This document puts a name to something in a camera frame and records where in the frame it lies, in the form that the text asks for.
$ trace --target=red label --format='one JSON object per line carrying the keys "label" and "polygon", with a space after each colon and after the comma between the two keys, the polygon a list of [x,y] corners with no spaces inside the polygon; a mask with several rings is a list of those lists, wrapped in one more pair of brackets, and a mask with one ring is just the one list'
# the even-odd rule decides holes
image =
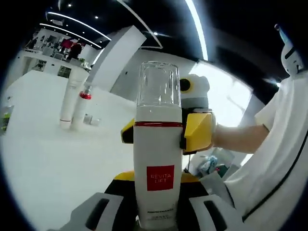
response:
{"label": "red label", "polygon": [[147,167],[148,191],[173,189],[174,165]]}

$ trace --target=black ceiling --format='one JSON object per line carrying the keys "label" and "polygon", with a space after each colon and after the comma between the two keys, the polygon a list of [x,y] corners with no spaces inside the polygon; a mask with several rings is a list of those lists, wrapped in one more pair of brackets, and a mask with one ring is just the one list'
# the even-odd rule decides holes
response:
{"label": "black ceiling", "polygon": [[[203,59],[197,30],[185,0],[124,2],[152,31],[158,33],[157,38],[163,49],[151,50],[192,60]],[[260,100],[267,103],[277,91],[277,87],[264,79],[280,81],[286,77],[280,64],[283,42],[274,29],[276,23],[285,24],[285,18],[282,17],[285,7],[275,5],[269,0],[193,2],[204,30],[208,60],[241,78],[254,88],[254,93]],[[147,37],[143,46],[158,46],[139,20],[116,0],[63,0],[60,4],[55,2],[46,12],[48,11],[78,19],[111,38],[118,30],[135,25]],[[64,20],[63,29],[102,47],[108,43],[108,40],[98,33],[60,16],[48,14],[41,22],[54,25],[50,22],[52,19]]]}

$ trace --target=transparent cap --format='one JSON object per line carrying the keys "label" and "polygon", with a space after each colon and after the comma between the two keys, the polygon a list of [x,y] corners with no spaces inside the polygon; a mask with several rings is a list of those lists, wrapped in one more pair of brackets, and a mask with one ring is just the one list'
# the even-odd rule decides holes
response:
{"label": "transparent cap", "polygon": [[140,67],[137,106],[177,106],[180,104],[179,69],[173,64],[145,62]]}

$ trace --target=white pillar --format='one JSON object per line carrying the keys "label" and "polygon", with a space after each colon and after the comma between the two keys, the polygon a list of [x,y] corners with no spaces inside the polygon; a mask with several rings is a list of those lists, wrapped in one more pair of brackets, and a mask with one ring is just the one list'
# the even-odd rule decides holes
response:
{"label": "white pillar", "polygon": [[108,43],[93,66],[88,81],[110,91],[121,71],[134,53],[146,40],[146,37],[135,27],[121,29]]}

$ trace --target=white bottle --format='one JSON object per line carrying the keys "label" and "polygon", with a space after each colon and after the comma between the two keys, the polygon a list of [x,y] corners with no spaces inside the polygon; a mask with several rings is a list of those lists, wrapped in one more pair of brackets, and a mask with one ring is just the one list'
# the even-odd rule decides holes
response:
{"label": "white bottle", "polygon": [[182,173],[182,114],[178,68],[141,66],[134,125],[135,190],[139,224],[146,230],[176,226]]}
{"label": "white bottle", "polygon": [[83,121],[87,113],[87,106],[89,104],[89,101],[92,99],[90,92],[91,86],[86,86],[85,90],[81,91],[79,94],[71,124],[72,130],[80,130],[83,125]]}
{"label": "white bottle", "polygon": [[63,98],[60,113],[60,126],[64,129],[70,128],[78,94],[82,90],[88,76],[88,72],[84,69],[79,67],[72,68],[70,77],[66,85],[65,95]]}

